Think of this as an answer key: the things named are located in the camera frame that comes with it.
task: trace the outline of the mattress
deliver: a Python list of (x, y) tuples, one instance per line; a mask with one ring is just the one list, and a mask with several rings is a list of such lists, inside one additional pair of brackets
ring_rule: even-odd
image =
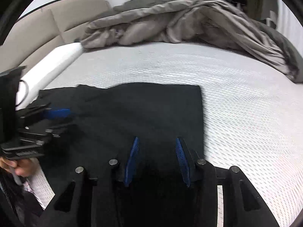
[(303, 208), (303, 85), (240, 54), (195, 43), (150, 43), (84, 53), (46, 88), (127, 82), (199, 85), (206, 159), (239, 166), (279, 225), (294, 221)]

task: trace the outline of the white curtain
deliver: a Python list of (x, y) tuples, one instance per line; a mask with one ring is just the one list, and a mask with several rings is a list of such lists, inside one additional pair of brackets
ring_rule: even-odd
[(278, 7), (277, 31), (290, 40), (303, 57), (303, 27), (282, 0), (278, 0)]

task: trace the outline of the blanket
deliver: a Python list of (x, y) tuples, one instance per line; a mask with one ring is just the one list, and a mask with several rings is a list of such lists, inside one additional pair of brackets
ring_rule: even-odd
[(295, 47), (224, 0), (131, 0), (88, 23), (81, 44), (99, 48), (197, 39), (248, 52), (291, 81), (303, 82), (303, 58)]

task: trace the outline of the human hand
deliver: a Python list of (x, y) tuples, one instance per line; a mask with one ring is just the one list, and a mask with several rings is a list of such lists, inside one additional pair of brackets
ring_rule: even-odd
[(18, 176), (29, 177), (35, 174), (38, 168), (39, 162), (36, 158), (9, 160), (0, 157), (0, 167), (11, 172), (10, 166), (15, 168), (15, 173)]

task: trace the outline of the folded black fabric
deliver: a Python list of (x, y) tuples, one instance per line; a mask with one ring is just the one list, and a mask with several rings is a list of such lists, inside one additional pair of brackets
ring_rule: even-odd
[(75, 139), (66, 144), (67, 154), (39, 159), (55, 193), (78, 166), (85, 167), (91, 177), (100, 177), (108, 161), (130, 148), (136, 136), (140, 138), (141, 161), (162, 176), (180, 174), (175, 154), (178, 136), (200, 158), (204, 156), (199, 86), (128, 83), (99, 89), (80, 85), (42, 90), (31, 105), (48, 102), (52, 108), (70, 108), (77, 125)]

